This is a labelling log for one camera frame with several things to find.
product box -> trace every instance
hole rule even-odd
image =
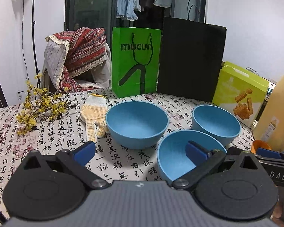
[[[254,122],[267,93],[269,81],[230,62],[222,67],[213,103],[248,127]]]

bag handle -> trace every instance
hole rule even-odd
[[[152,60],[152,58],[153,58],[153,54],[154,54],[153,41],[152,41],[151,33],[149,33],[149,35],[150,35],[150,37],[151,37],[151,57],[150,57],[150,59],[149,59],[149,62],[148,62],[146,65],[143,65],[143,64],[139,63],[139,62],[136,60],[136,56],[135,56],[135,46],[134,46],[135,44],[133,43],[133,38],[134,38],[134,36],[135,36],[135,33],[133,33],[133,36],[132,36],[132,39],[131,39],[132,44],[133,44],[133,59],[134,59],[134,61],[135,61],[137,64],[139,64],[139,65],[147,66],[147,65],[150,64],[150,62],[151,62],[151,60]]]
[[[189,20],[189,14],[190,14],[191,8],[193,6],[196,7],[196,10],[198,11],[199,15],[201,16],[200,10],[198,9],[198,7],[195,4],[191,5],[190,9],[188,10],[189,2],[190,2],[190,0],[188,0],[188,3],[187,3],[187,20]],[[205,11],[204,11],[204,19],[205,19],[205,24],[206,24],[206,12]]]
[[[250,67],[246,67],[246,70],[247,70],[247,71],[250,71],[250,72],[252,72],[252,73],[254,73],[254,74],[256,74],[256,75],[259,76],[258,72],[257,72],[256,70],[250,68]]]

tablecloth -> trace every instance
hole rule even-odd
[[[79,118],[79,112],[89,93],[91,91],[70,94],[69,99],[75,100],[76,108],[69,110],[60,120],[38,123],[38,130],[29,132],[24,137],[16,133],[20,124],[15,118],[22,106],[19,104],[0,109],[0,210],[6,217],[9,216],[2,201],[2,192],[22,158],[33,149],[48,155],[61,149],[73,150],[86,142],[85,125]],[[191,129],[191,110],[197,105],[206,104],[158,93],[122,99],[116,98],[111,89],[96,90],[93,93],[107,97],[108,107],[130,100],[146,101],[161,107],[169,117],[169,126],[161,139],[174,131]],[[96,142],[96,154],[86,168],[109,183],[113,180],[161,180],[156,157],[160,140],[148,149],[130,150],[117,144],[110,134],[106,134]],[[250,129],[242,124],[240,134],[229,146],[250,149],[252,141]]]

green box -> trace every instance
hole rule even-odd
[[[230,62],[222,67],[213,103],[250,127],[267,93],[268,80]]]
[[[161,30],[114,27],[112,89],[119,97],[156,92]]]

bottle label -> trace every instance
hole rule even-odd
[[[272,117],[269,126],[266,128],[264,134],[261,137],[261,140],[267,142],[269,137],[273,134],[274,130],[276,129],[279,120],[276,117]]]

